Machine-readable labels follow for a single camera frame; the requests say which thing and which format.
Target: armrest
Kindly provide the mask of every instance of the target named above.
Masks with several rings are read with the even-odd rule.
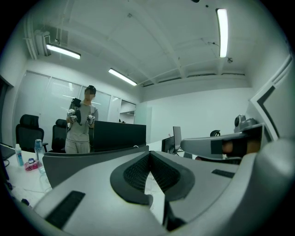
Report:
[[[46,145],[48,145],[48,143],[47,143],[47,142],[44,142],[44,143],[42,143],[42,145],[43,145],[43,147],[44,147],[44,149],[45,149],[45,152],[47,152]]]

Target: ceiling light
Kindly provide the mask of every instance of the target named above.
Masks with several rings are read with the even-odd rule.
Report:
[[[127,83],[136,86],[137,83],[135,83],[134,81],[130,80],[129,78],[127,78],[126,76],[122,75],[121,73],[119,73],[118,71],[115,71],[113,68],[111,68],[109,70],[109,72],[117,77],[119,77],[120,79],[123,79],[124,81],[126,81]]]
[[[59,46],[56,46],[56,45],[53,45],[53,44],[50,44],[50,43],[48,43],[46,45],[46,48],[51,50],[51,51],[55,51],[55,52],[58,52],[58,53],[62,53],[64,55],[68,55],[70,57],[74,57],[76,59],[80,59],[80,57],[81,57],[81,54],[79,54],[79,53],[76,53],[76,52],[71,51],[69,49],[59,47]]]
[[[217,9],[218,24],[219,24],[219,56],[226,57],[227,43],[229,37],[228,21],[226,9]]]

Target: pink object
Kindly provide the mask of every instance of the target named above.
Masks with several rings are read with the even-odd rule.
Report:
[[[24,164],[24,168],[25,168],[26,171],[31,171],[31,170],[34,170],[34,169],[38,169],[38,163],[39,163],[39,161],[35,161],[35,162],[31,163],[31,164],[26,162]]]

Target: ceiling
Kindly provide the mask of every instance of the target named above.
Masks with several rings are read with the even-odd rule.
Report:
[[[252,0],[50,0],[34,12],[34,30],[59,30],[62,46],[90,53],[144,86],[201,74],[243,74],[261,26]],[[219,58],[216,9],[229,21]]]

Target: black cap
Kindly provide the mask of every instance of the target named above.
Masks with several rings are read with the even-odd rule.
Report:
[[[96,88],[93,85],[89,85],[86,89],[85,92],[89,90],[90,94],[96,94]]]

